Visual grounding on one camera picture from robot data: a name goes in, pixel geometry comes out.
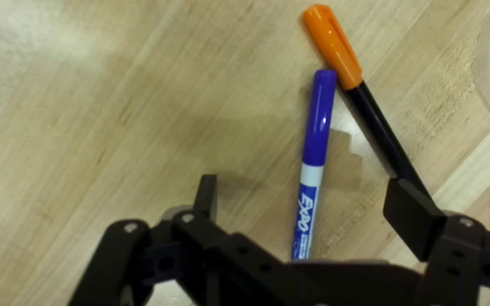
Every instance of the wood grain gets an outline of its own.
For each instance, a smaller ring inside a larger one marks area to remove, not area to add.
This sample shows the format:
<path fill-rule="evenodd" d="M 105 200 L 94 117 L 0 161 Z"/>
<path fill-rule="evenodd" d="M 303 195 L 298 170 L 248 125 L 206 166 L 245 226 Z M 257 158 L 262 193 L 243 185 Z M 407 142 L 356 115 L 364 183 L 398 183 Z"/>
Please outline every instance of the wood grain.
<path fill-rule="evenodd" d="M 0 0 L 0 304 L 65 304 L 107 224 L 155 224 L 206 171 L 218 222 L 286 260 L 323 66 L 308 3 Z M 490 112 L 471 74 L 490 0 L 330 5 L 439 205 L 490 227 Z M 417 266 L 342 98 L 330 137 L 313 258 Z M 175 285 L 155 299 L 191 304 Z"/>

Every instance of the wooden surface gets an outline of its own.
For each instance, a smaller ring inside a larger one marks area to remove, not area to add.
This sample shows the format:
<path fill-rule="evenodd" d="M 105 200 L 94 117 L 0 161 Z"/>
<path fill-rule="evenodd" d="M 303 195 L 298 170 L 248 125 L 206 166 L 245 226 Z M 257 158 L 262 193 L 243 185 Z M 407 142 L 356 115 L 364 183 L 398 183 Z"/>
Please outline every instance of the wooden surface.
<path fill-rule="evenodd" d="M 65 304 L 116 219 L 155 224 L 219 175 L 219 217 L 288 258 L 311 74 L 310 1 L 0 0 L 0 304 Z M 490 227 L 490 0 L 333 0 L 366 79 L 442 209 Z M 313 258 L 417 266 L 386 173 L 337 100 Z M 189 304 L 175 285 L 155 294 Z"/>

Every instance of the marker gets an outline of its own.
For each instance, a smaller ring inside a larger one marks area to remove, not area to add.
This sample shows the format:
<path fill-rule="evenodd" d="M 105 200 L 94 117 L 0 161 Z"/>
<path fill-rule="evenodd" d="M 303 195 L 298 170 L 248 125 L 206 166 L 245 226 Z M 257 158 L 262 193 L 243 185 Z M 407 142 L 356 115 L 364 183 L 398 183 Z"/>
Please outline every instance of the marker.
<path fill-rule="evenodd" d="M 339 73 L 350 108 L 388 173 L 410 180 L 424 195 L 432 198 L 362 79 L 357 56 L 330 6 L 311 5 L 303 13 L 303 20 L 325 61 Z"/>
<path fill-rule="evenodd" d="M 298 210 L 291 253 L 293 260 L 303 260 L 310 256 L 315 212 L 327 159 L 335 86 L 335 71 L 318 69 L 315 73 L 301 158 Z"/>

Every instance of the orange marker cap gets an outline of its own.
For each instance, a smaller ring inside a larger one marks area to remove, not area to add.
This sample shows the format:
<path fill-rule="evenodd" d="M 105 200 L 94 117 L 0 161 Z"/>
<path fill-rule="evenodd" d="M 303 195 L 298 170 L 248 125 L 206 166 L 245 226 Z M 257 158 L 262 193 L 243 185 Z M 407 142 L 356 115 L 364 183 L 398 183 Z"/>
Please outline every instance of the orange marker cap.
<path fill-rule="evenodd" d="M 362 83 L 362 68 L 330 6 L 313 5 L 303 13 L 303 20 L 322 56 L 339 73 L 342 88 L 350 90 Z"/>

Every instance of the blue marker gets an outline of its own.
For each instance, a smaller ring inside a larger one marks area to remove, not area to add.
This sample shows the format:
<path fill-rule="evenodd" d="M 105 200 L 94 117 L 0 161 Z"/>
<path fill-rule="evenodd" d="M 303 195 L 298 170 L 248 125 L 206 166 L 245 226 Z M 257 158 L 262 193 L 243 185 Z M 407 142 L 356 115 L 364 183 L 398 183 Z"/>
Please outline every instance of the blue marker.
<path fill-rule="evenodd" d="M 332 69 L 318 69 L 315 73 L 310 117 L 301 158 L 298 210 L 291 253 L 293 260 L 303 260 L 310 256 L 315 212 L 327 159 L 335 81 L 335 71 Z"/>

